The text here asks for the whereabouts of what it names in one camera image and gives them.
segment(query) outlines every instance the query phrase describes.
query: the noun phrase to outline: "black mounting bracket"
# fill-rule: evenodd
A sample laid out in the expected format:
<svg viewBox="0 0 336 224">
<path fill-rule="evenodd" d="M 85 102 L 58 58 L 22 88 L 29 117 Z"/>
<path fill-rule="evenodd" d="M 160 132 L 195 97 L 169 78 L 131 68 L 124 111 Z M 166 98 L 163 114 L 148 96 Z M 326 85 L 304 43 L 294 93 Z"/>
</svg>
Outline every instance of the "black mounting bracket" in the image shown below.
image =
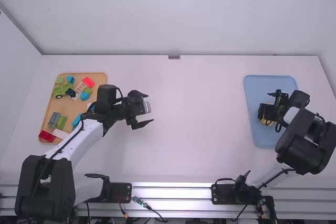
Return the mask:
<svg viewBox="0 0 336 224">
<path fill-rule="evenodd" d="M 211 201 L 214 205 L 243 205 L 238 202 L 233 191 L 234 184 L 211 185 Z"/>
<path fill-rule="evenodd" d="M 132 196 L 132 184 L 130 183 L 110 183 L 109 185 L 109 195 L 107 195 L 107 198 L 100 199 L 94 198 L 89 199 L 88 202 L 100 202 L 100 203 L 118 203 L 118 196 L 121 196 L 122 198 L 119 198 L 119 202 L 126 204 L 131 202 L 131 196 Z"/>
</svg>

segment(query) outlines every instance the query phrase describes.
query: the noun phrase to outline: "yellow object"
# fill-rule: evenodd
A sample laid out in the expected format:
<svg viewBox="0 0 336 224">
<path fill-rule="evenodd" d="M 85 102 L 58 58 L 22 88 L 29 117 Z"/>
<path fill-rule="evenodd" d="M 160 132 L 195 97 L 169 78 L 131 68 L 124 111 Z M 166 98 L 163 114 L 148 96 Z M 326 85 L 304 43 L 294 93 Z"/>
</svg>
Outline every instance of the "yellow object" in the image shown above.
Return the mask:
<svg viewBox="0 0 336 224">
<path fill-rule="evenodd" d="M 269 122 L 268 120 L 265 120 L 264 118 L 260 120 L 260 122 L 264 125 L 266 125 L 266 122 Z M 267 124 L 266 126 L 272 126 L 274 124 L 274 121 L 272 121 L 270 124 Z"/>
</svg>

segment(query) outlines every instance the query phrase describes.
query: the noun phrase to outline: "white wall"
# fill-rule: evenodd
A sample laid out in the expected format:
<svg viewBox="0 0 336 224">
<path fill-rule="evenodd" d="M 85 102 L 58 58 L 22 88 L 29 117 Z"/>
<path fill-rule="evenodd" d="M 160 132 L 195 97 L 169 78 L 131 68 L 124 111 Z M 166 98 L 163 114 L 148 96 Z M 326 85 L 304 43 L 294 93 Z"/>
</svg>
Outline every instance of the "white wall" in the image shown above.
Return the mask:
<svg viewBox="0 0 336 224">
<path fill-rule="evenodd" d="M 320 61 L 336 96 L 336 35 L 321 53 Z"/>
<path fill-rule="evenodd" d="M 1 160 L 23 107 L 41 54 L 1 10 L 0 12 Z"/>
<path fill-rule="evenodd" d="M 0 2 L 46 54 L 319 55 L 333 71 L 323 52 L 336 35 L 336 0 Z"/>
</svg>

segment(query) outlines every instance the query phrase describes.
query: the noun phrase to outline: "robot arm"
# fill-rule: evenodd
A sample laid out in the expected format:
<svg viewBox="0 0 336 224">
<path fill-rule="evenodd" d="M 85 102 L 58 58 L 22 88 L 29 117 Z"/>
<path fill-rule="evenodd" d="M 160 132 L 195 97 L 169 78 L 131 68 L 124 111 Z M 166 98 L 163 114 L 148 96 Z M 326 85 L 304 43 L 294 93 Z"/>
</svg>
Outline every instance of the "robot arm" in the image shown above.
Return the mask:
<svg viewBox="0 0 336 224">
<path fill-rule="evenodd" d="M 278 154 L 275 165 L 253 182 L 248 181 L 248 171 L 238 176 L 234 184 L 213 184 L 212 202 L 215 205 L 256 205 L 259 213 L 262 212 L 260 200 L 267 198 L 268 206 L 273 208 L 269 210 L 274 218 L 273 223 L 276 223 L 272 197 L 261 195 L 261 190 L 269 189 L 291 175 L 320 173 L 336 147 L 336 125 L 326 122 L 318 113 L 305 109 L 310 97 L 302 91 L 294 91 L 290 98 L 281 90 L 269 95 L 275 96 L 276 100 L 274 105 L 260 104 L 260 122 L 266 126 L 276 122 L 277 132 L 280 132 L 281 127 L 286 128 L 275 147 Z"/>
<path fill-rule="evenodd" d="M 77 204 L 91 198 L 111 197 L 108 176 L 86 174 L 75 181 L 73 170 L 115 122 L 126 120 L 135 130 L 153 121 L 136 120 L 136 116 L 151 112 L 149 102 L 143 100 L 147 95 L 133 90 L 127 97 L 120 92 L 121 98 L 117 98 L 117 90 L 120 92 L 113 85 L 99 86 L 97 101 L 81 115 L 79 125 L 66 139 L 43 156 L 25 159 L 15 202 L 17 215 L 62 222 Z M 49 177 L 50 182 L 41 182 Z"/>
</svg>

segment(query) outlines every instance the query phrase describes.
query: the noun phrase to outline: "red lego brick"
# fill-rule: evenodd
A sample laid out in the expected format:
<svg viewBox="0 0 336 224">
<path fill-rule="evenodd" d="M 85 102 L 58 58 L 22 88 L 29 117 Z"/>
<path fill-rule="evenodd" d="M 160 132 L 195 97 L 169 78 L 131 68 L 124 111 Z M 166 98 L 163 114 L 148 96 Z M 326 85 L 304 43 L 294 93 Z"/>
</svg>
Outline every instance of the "red lego brick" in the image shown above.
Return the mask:
<svg viewBox="0 0 336 224">
<path fill-rule="evenodd" d="M 83 79 L 83 82 L 89 87 L 92 88 L 94 86 L 94 82 L 91 81 L 91 79 L 89 77 L 85 77 Z"/>
<path fill-rule="evenodd" d="M 43 138 L 44 140 L 47 140 L 49 143 L 52 143 L 55 140 L 55 136 L 46 132 L 46 131 L 41 131 L 39 134 L 39 137 Z"/>
</svg>

